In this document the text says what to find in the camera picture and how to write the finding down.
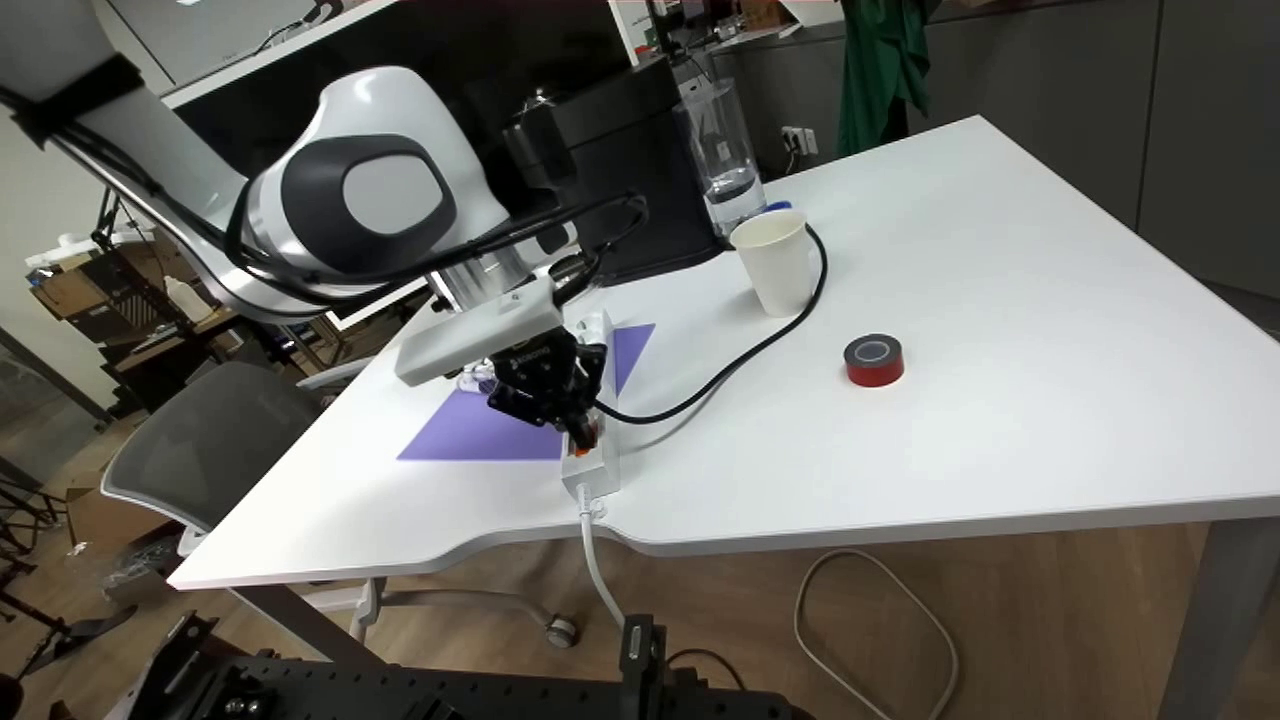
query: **white cable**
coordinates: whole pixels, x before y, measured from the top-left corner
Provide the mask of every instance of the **white cable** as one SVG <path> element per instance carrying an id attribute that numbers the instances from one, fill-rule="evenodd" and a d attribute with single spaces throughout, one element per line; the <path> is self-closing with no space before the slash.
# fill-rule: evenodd
<path id="1" fill-rule="evenodd" d="M 960 688 L 960 644 L 956 637 L 948 634 L 948 624 L 873 552 L 828 552 L 821 557 L 809 577 L 799 582 L 799 593 L 795 593 L 795 603 L 792 603 L 792 637 L 799 644 L 799 651 L 832 680 L 838 686 L 854 703 L 863 703 L 875 720 L 893 720 L 887 707 L 879 707 L 863 688 L 854 688 L 854 680 L 838 675 L 803 637 L 803 603 L 809 603 L 809 587 L 815 582 L 821 570 L 837 566 L 837 562 L 863 562 L 873 566 L 893 587 L 901 587 L 914 609 L 921 616 L 936 628 L 936 637 L 943 639 L 948 648 L 948 660 L 951 660 L 951 672 L 948 672 L 948 686 L 943 694 L 936 695 L 936 703 L 929 707 L 929 720 L 940 720 Z"/>
<path id="2" fill-rule="evenodd" d="M 580 530 L 580 536 L 582 536 L 582 562 L 587 562 L 593 587 L 597 587 L 601 603 L 609 609 L 612 624 L 614 624 L 614 628 L 626 628 L 626 616 L 625 616 L 625 609 L 614 603 L 614 596 L 609 593 L 605 574 L 601 574 L 601 562 L 597 562 L 587 483 L 577 483 L 577 511 L 580 511 L 580 517 L 577 517 L 577 530 Z"/>

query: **cable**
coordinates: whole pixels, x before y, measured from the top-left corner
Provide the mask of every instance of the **cable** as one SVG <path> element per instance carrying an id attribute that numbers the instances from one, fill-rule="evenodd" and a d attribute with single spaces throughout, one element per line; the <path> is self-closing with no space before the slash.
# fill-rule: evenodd
<path id="1" fill-rule="evenodd" d="M 163 255 L 159 255 L 159 242 L 143 242 L 143 227 L 140 227 L 140 220 L 127 212 L 127 204 L 121 204 L 121 212 L 125 212 L 125 226 L 131 227 L 131 237 L 143 244 L 143 251 L 153 255 L 153 271 L 159 276 L 159 283 L 163 283 Z"/>
<path id="2" fill-rule="evenodd" d="M 636 456 L 636 451 L 652 451 L 660 450 L 664 439 L 678 438 L 721 392 L 724 383 L 710 387 L 710 396 L 705 396 L 696 407 L 687 407 L 675 424 L 667 424 L 660 438 L 649 438 L 644 444 L 626 444 L 619 450 L 619 456 Z"/>
<path id="3" fill-rule="evenodd" d="M 795 603 L 792 603 L 792 637 L 799 644 L 799 651 L 832 680 L 838 686 L 854 703 L 863 703 L 875 720 L 893 720 L 887 707 L 879 707 L 863 688 L 854 688 L 854 680 L 838 675 L 803 637 L 803 603 L 809 603 L 809 593 L 811 593 L 811 582 L 821 577 L 821 570 L 837 566 L 837 562 L 863 562 L 873 566 L 893 587 L 901 587 L 914 609 L 921 616 L 936 628 L 936 637 L 943 639 L 948 648 L 948 660 L 951 660 L 951 672 L 948 672 L 948 686 L 943 694 L 936 695 L 936 703 L 929 707 L 929 720 L 940 720 L 948 711 L 948 703 L 956 702 L 956 688 L 960 688 L 960 644 L 956 637 L 948 634 L 948 624 L 873 552 L 828 552 L 821 557 L 803 582 L 799 582 L 799 593 L 795 593 Z"/>
<path id="4" fill-rule="evenodd" d="M 317 24 L 331 20 L 335 12 L 342 12 L 339 0 L 317 0 L 317 9 L 306 9 L 306 17 L 298 17 L 298 20 L 292 20 L 292 24 L 279 24 L 266 42 L 259 42 L 259 43 L 252 48 L 252 56 L 263 51 L 263 48 L 271 48 L 271 43 L 277 43 L 279 36 L 289 36 L 289 33 L 302 33 L 302 30 L 317 30 Z"/>
<path id="5" fill-rule="evenodd" d="M 577 483 L 577 511 L 580 511 L 580 517 L 577 517 L 577 530 L 580 530 L 580 536 L 582 536 L 582 562 L 587 562 L 593 587 L 597 587 L 601 603 L 609 609 L 612 624 L 614 624 L 614 628 L 626 628 L 626 616 L 625 616 L 625 609 L 614 603 L 614 596 L 609 593 L 605 574 L 601 574 L 601 562 L 597 562 L 587 483 Z"/>
<path id="6" fill-rule="evenodd" d="M 731 686 L 736 686 L 739 694 L 748 694 L 742 675 L 728 663 L 728 655 L 721 655 L 721 651 L 710 651 L 710 648 L 678 648 L 678 651 L 672 651 L 672 655 L 664 660 L 664 672 L 675 667 L 675 660 L 683 660 L 683 655 L 705 655 L 705 660 L 721 663 L 721 667 L 731 675 Z"/>
<path id="7" fill-rule="evenodd" d="M 609 403 L 601 403 L 601 402 L 597 402 L 597 407 L 601 407 L 605 416 L 619 422 L 619 424 L 660 424 L 660 422 L 672 422 L 672 416 L 687 414 L 696 402 L 710 396 L 710 392 L 715 392 L 731 372 L 739 372 L 750 356 L 760 356 L 760 352 L 771 350 L 774 339 L 792 337 L 792 331 L 811 318 L 811 310 L 823 300 L 828 264 L 832 264 L 823 237 L 821 237 L 811 226 L 803 226 L 803 231 L 809 231 L 811 244 L 815 244 L 821 271 L 815 271 L 815 290 L 811 290 L 811 298 L 809 298 L 809 306 L 799 310 L 795 319 L 789 319 L 779 331 L 764 337 L 757 350 L 739 352 L 739 356 L 736 356 L 731 366 L 724 366 L 705 387 L 696 387 L 692 396 L 683 396 L 678 403 L 672 403 L 672 407 L 664 407 L 664 414 L 626 416 L 626 414 L 609 407 Z"/>
<path id="8" fill-rule="evenodd" d="M 795 142 L 795 138 L 789 138 L 789 134 L 785 134 L 785 158 L 789 158 L 789 161 L 785 161 L 785 178 L 792 178 L 792 173 L 795 173 L 795 164 L 799 164 L 799 142 Z"/>
<path id="9" fill-rule="evenodd" d="M 638 227 L 649 217 L 644 212 L 632 212 L 632 226 L 625 226 L 619 231 L 609 231 L 597 248 L 582 248 L 577 255 L 563 255 L 559 260 L 559 276 L 555 276 L 555 290 L 551 290 L 551 306 L 563 310 L 569 300 L 577 300 L 582 290 L 593 290 L 597 271 L 605 270 L 605 260 L 614 251 L 614 242 L 625 242 L 632 227 Z"/>
<path id="10" fill-rule="evenodd" d="M 10 87 L 0 87 L 0 99 L 15 111 L 31 107 L 31 99 L 23 99 L 21 91 Z M 417 282 L 417 276 L 428 276 L 428 271 L 439 271 L 439 270 L 450 270 L 450 264 L 462 264 L 462 260 L 477 260 L 477 255 L 488 255 L 488 251 L 498 251 L 498 248 L 511 248 L 511 244 L 523 244 L 528 237 L 539 237 L 548 227 L 559 227 L 569 220 L 582 220 L 593 212 L 605 212 L 605 210 L 626 210 L 626 227 L 644 226 L 649 220 L 649 199 L 638 194 L 619 194 L 619 197 L 605 197 L 605 199 L 587 199 L 587 204 L 577 204 L 577 210 L 548 210 L 548 212 L 537 212 L 537 217 L 519 217 L 519 220 L 509 220 L 469 244 L 457 244 L 446 251 L 434 251 L 434 255 L 425 255 L 421 264 L 405 270 L 405 271 L 381 271 L 381 276 L 356 276 L 348 271 L 339 283 L 381 283 L 373 293 L 358 293 L 358 298 L 324 298 L 324 293 L 313 293 L 302 282 L 292 276 L 292 270 L 263 270 L 259 255 L 246 260 L 246 248 L 239 242 L 239 220 L 244 220 L 244 199 L 246 194 L 239 194 L 236 199 L 236 212 L 232 212 L 232 227 L 211 227 L 198 212 L 185 210 L 174 197 L 163 194 L 163 185 L 155 178 L 148 178 L 148 167 L 140 167 L 127 154 L 121 154 L 113 142 L 103 142 L 99 134 L 82 127 L 82 125 L 68 125 L 58 127 L 58 142 L 68 142 L 73 147 L 103 161 L 113 173 L 121 173 L 125 181 L 140 185 L 153 199 L 159 199 L 171 217 L 178 217 L 185 226 L 190 226 L 203 242 L 219 244 L 219 251 L 239 270 L 246 271 L 252 282 L 285 293 L 285 298 L 298 298 L 306 306 L 365 306 L 365 300 L 376 300 L 383 298 L 388 283 L 405 283 L 405 282 Z M 587 251 L 587 270 L 597 271 L 601 260 L 612 251 L 614 237 L 609 237 L 609 244 L 601 251 Z M 555 290 L 559 300 L 577 298 L 587 282 L 570 282 L 569 290 Z"/>

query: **black equipment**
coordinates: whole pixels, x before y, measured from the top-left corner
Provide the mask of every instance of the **black equipment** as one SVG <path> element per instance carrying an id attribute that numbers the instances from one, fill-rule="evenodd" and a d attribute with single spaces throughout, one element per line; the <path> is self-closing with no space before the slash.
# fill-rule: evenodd
<path id="1" fill-rule="evenodd" d="M 632 616 L 619 686 L 239 655 L 189 616 L 148 667 L 131 720 L 809 720 L 771 694 L 664 667 L 664 628 Z"/>

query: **white table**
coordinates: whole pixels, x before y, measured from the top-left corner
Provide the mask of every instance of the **white table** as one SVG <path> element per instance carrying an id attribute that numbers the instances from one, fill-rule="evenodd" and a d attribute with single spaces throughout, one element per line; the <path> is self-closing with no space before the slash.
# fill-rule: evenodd
<path id="1" fill-rule="evenodd" d="M 823 164 L 771 197 L 795 199 L 832 248 L 823 306 L 696 424 L 625 456 L 601 534 L 664 557 L 1280 517 L 1280 350 L 993 125 Z M 687 396 L 779 326 L 736 255 L 570 314 L 582 310 L 656 326 L 626 414 Z M 901 383 L 863 392 L 838 377 L 863 331 L 905 339 Z M 555 466 L 397 462 L 450 383 L 405 387 L 390 356 L 397 339 L 174 587 L 405 577 L 570 536 Z M 1169 718 L 1219 703 L 1276 566 L 1272 524 L 1210 534 Z"/>

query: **table leg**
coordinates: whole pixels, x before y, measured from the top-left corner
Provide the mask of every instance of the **table leg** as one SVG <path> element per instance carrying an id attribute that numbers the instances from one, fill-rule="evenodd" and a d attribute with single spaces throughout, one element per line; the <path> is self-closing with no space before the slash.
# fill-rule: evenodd
<path id="1" fill-rule="evenodd" d="M 331 663 L 383 663 L 376 651 L 367 651 L 356 637 L 348 637 L 339 624 L 331 624 L 292 587 L 236 587 L 236 596 L 257 614 L 271 616 L 279 628 L 289 628 L 302 644 L 313 644 Z"/>
<path id="2" fill-rule="evenodd" d="M 1223 718 L 1280 570 L 1280 519 L 1210 524 L 1162 686 L 1162 720 Z"/>

